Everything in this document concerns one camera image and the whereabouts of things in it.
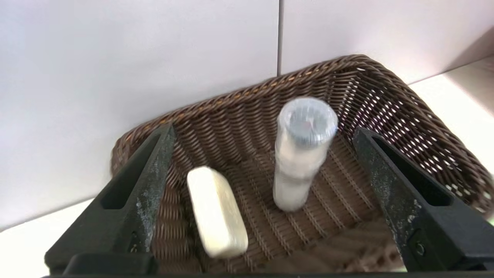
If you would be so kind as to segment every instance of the tile grout line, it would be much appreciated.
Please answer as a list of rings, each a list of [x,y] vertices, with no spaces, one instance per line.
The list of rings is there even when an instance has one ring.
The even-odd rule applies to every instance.
[[[281,75],[281,51],[283,43],[283,13],[285,7],[285,0],[279,0],[278,9],[278,61],[276,67],[276,76]]]

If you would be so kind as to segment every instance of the brown wicker basket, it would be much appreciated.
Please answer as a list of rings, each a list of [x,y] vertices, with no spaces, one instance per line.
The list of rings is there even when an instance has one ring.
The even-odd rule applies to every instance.
[[[329,103],[339,117],[339,134],[304,208],[284,213],[272,198],[276,120],[283,105],[299,96]],[[356,127],[381,134],[485,216],[493,208],[487,170],[396,75],[363,55],[319,63],[144,123],[117,141],[113,173],[166,123],[174,124],[177,141],[152,245],[162,273],[399,266],[391,233],[350,143]],[[232,186],[249,235],[243,256],[214,260],[202,248],[185,180],[200,165],[218,170]]]

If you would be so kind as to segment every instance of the plastic-wrapped bottle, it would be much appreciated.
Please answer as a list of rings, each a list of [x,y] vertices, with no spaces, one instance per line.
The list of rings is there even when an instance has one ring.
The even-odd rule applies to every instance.
[[[337,129],[336,113],[321,100],[297,98],[283,107],[278,116],[273,186],[280,209],[295,211],[305,204]]]

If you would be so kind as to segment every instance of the white wall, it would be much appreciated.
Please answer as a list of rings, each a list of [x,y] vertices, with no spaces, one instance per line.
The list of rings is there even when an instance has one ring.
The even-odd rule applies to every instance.
[[[362,53],[411,83],[494,53],[493,0],[285,0],[284,6],[281,73]]]
[[[115,140],[276,75],[277,0],[0,0],[0,230],[95,196]]]
[[[0,0],[0,230],[95,196],[127,130],[273,77],[278,0]],[[281,73],[414,82],[494,52],[494,0],[285,0]]]

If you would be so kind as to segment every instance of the basket bottom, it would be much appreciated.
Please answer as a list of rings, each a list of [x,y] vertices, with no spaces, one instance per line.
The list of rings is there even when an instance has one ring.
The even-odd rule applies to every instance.
[[[232,187],[248,233],[247,252],[229,260],[205,254],[185,184],[187,173],[176,173],[181,182],[166,188],[153,243],[161,273],[386,271],[400,265],[369,180],[340,136],[305,206],[294,213],[274,203],[273,153],[258,153],[216,170]]]

